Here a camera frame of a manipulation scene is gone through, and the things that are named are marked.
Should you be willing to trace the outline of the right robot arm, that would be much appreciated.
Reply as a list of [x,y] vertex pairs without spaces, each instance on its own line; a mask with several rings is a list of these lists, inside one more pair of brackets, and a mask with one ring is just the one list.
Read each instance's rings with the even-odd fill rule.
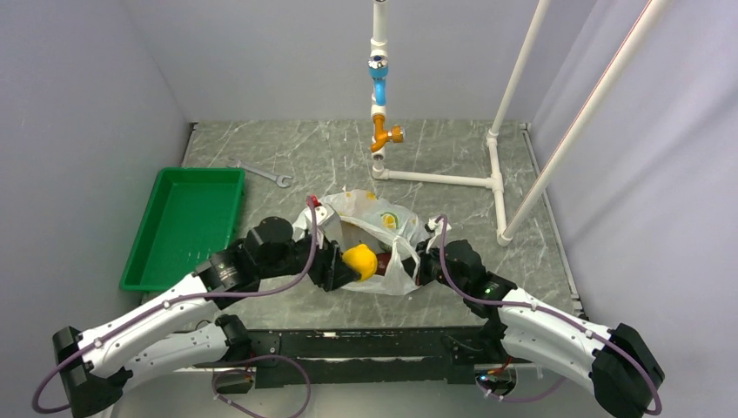
[[580,385],[613,417],[662,411],[665,374],[640,333],[627,324],[602,326],[536,299],[492,273],[465,240],[444,248],[427,242],[403,267],[415,284],[451,287],[485,320],[480,351],[490,361],[530,361]]

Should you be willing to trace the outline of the white plastic bag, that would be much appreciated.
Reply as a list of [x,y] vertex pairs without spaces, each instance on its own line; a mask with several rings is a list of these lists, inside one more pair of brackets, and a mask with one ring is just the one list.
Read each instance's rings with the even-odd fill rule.
[[321,203],[332,206],[339,214],[344,240],[339,245],[336,266],[348,266],[342,255],[359,244],[368,245],[376,254],[392,253],[386,276],[374,274],[366,281],[339,289],[360,293],[404,296],[421,288],[414,284],[418,271],[420,248],[427,248],[429,235],[418,214],[376,197],[367,190],[352,190],[326,195]]

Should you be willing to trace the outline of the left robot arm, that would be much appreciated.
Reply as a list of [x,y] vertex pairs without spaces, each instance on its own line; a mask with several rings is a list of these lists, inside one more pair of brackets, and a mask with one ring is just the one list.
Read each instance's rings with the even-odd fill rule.
[[331,291],[375,273],[375,255],[364,245],[342,248],[340,232],[339,220],[322,209],[309,212],[300,229],[279,217],[263,219],[146,304],[97,327],[56,331],[54,374],[66,408],[90,417],[161,374],[200,363],[243,363],[251,340],[226,308],[263,296],[263,280],[307,278]]

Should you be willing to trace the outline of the dark red fake fruit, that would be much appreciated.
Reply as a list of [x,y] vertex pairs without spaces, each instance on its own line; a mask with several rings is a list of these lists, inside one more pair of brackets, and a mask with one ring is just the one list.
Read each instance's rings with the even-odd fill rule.
[[386,276],[387,270],[391,264],[392,253],[377,253],[377,270],[376,275]]

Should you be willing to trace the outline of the yellow fake lemon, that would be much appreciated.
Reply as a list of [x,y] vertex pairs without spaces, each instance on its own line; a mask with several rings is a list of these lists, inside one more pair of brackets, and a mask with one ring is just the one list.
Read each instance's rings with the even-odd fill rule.
[[366,244],[348,249],[343,253],[342,260],[359,275],[358,281],[370,279],[379,267],[376,253]]

